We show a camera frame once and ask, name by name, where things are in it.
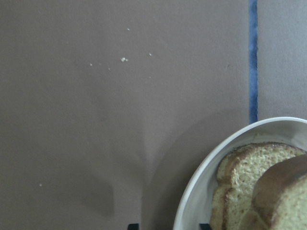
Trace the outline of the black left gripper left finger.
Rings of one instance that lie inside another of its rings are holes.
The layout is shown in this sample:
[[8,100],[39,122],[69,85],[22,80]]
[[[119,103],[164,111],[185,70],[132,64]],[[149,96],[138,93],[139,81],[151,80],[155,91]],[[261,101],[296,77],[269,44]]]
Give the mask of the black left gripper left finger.
[[128,230],[139,230],[139,223],[130,223],[128,225]]

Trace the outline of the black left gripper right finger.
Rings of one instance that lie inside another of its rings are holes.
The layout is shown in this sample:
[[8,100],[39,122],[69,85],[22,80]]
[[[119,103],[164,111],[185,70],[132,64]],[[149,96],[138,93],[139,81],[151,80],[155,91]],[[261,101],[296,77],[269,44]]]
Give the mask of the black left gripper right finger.
[[211,230],[211,226],[208,223],[200,223],[199,227],[200,227],[200,230]]

